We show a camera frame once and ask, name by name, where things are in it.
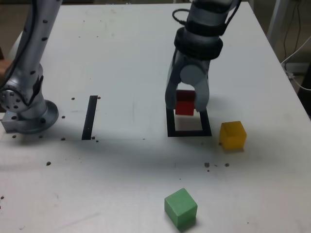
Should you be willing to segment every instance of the white table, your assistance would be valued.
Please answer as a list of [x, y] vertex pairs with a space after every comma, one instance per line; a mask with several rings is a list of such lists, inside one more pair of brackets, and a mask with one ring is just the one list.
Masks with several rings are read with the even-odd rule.
[[[164, 198], [182, 187], [198, 204], [188, 232], [311, 231], [310, 121], [248, 3], [211, 62], [213, 137], [167, 137], [164, 91], [180, 27], [171, 13], [180, 7], [190, 5], [61, 7], [41, 62], [44, 97], [60, 118], [15, 139], [2, 129], [1, 233], [178, 232]], [[90, 95], [101, 97], [99, 142], [81, 140]], [[234, 120], [247, 140], [244, 152], [226, 153], [220, 125]]]

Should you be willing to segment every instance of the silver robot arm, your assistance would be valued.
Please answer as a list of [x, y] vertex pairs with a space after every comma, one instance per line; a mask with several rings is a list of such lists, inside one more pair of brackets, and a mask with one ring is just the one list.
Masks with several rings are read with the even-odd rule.
[[0, 86], [0, 102], [6, 113], [2, 124], [7, 133], [36, 133], [58, 118], [54, 103], [42, 95], [42, 54], [62, 0], [32, 0], [16, 57]]
[[[190, 10], [178, 9], [173, 18], [184, 27], [177, 30], [175, 53], [170, 66], [165, 102], [167, 109], [176, 107], [176, 90], [179, 83], [189, 84], [195, 90], [195, 109], [205, 111], [209, 100], [208, 69], [212, 59], [219, 56], [224, 34], [235, 15], [241, 0], [193, 0]], [[228, 18], [230, 10], [235, 8]], [[178, 20], [178, 11], [189, 12], [187, 21]]]

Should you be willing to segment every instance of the black cable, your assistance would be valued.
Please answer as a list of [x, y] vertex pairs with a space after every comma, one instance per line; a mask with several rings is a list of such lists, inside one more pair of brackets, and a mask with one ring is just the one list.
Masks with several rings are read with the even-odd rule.
[[12, 74], [14, 73], [16, 66], [18, 64], [18, 62], [20, 61], [20, 58], [22, 57], [23, 53], [25, 52], [25, 50], [27, 49], [27, 46], [32, 38], [33, 32], [34, 32], [34, 28], [35, 28], [35, 17], [36, 17], [36, 0], [32, 0], [32, 22], [31, 22], [31, 27], [30, 27], [30, 32], [29, 32], [29, 36], [27, 38], [27, 41], [24, 45], [24, 47], [21, 49], [18, 57], [15, 57], [14, 61], [11, 64], [11, 69], [9, 74], [7, 75], [5, 81], [0, 85], [0, 90], [6, 85], [6, 83], [9, 81], [9, 79], [11, 78]]
[[239, 0], [239, 2], [238, 2], [238, 4], [236, 5], [236, 7], [235, 7], [235, 9], [234, 9], [234, 11], [233, 11], [233, 13], [232, 13], [232, 15], [230, 16], [230, 18], [229, 18], [228, 21], [227, 21], [225, 28], [228, 27], [228, 25], [229, 25], [230, 21], [232, 20], [233, 16], [234, 16], [235, 13], [238, 11], [238, 8], [240, 7], [241, 2], [242, 2], [242, 0]]
[[[293, 53], [296, 52], [297, 45], [298, 45], [298, 41], [299, 41], [299, 37], [300, 37], [300, 32], [301, 32], [301, 21], [300, 21], [300, 11], [299, 11], [299, 6], [300, 6], [300, 4], [301, 4], [301, 0], [299, 1], [298, 6], [297, 6], [299, 30], [298, 30], [298, 35], [297, 35], [296, 44], [295, 44], [295, 48], [294, 48]], [[287, 65], [287, 63], [291, 60], [291, 58], [292, 58], [292, 57], [290, 57], [290, 58], [285, 62], [285, 64], [284, 64], [284, 68], [285, 68], [286, 71], [287, 71], [286, 65]]]
[[[301, 0], [299, 0], [299, 1], [296, 3], [296, 5], [295, 5], [295, 7], [294, 7], [294, 10], [293, 10], [293, 17], [294, 17], [294, 11], [295, 11], [296, 6], [297, 6], [298, 23], [299, 23], [298, 35], [297, 35], [297, 40], [296, 40], [296, 44], [295, 44], [295, 48], [294, 48], [293, 53], [296, 52], [297, 45], [298, 45], [298, 41], [299, 41], [299, 37], [300, 37], [300, 32], [301, 32], [301, 21], [300, 21], [300, 11], [299, 11], [299, 6], [300, 6], [300, 4], [301, 4]], [[291, 58], [292, 58], [292, 57], [290, 57], [290, 58], [284, 63], [284, 69], [285, 69], [285, 71], [287, 71], [286, 65], [287, 65], [287, 63], [289, 63], [289, 61], [291, 60]]]
[[185, 25], [186, 24], [186, 21], [184, 20], [179, 20], [175, 17], [175, 13], [179, 12], [179, 11], [185, 11], [185, 12], [189, 12], [190, 10], [189, 9], [177, 9], [177, 10], [174, 10], [173, 13], [172, 13], [172, 16], [173, 18], [180, 24], [182, 25]]
[[296, 2], [296, 5], [295, 5], [295, 7], [294, 7], [294, 9], [293, 9], [292, 19], [291, 19], [290, 25], [288, 25], [287, 31], [286, 31], [286, 33], [285, 33], [284, 41], [283, 41], [283, 47], [284, 47], [284, 52], [285, 52], [284, 60], [287, 58], [287, 56], [286, 56], [286, 45], [285, 45], [285, 42], [286, 42], [286, 39], [287, 39], [288, 32], [289, 32], [289, 30], [290, 30], [290, 28], [291, 28], [293, 19], [294, 19], [295, 9], [296, 9], [297, 5], [298, 5], [298, 2]]

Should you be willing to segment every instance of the cube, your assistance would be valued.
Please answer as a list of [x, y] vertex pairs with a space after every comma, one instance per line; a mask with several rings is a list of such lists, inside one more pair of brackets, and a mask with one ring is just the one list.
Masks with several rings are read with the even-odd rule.
[[240, 121], [225, 122], [220, 127], [219, 141], [225, 150], [243, 149], [246, 136]]
[[193, 116], [195, 92], [190, 90], [176, 90], [176, 115]]
[[193, 116], [194, 102], [193, 101], [177, 101], [176, 115]]
[[195, 222], [197, 209], [198, 205], [184, 188], [164, 200], [164, 210], [178, 229]]

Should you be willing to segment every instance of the green cube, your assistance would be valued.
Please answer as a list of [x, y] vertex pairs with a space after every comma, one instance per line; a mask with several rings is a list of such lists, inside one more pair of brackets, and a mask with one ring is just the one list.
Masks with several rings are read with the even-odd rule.
[[184, 188], [164, 200], [164, 210], [177, 228], [192, 225], [197, 209], [198, 205]]

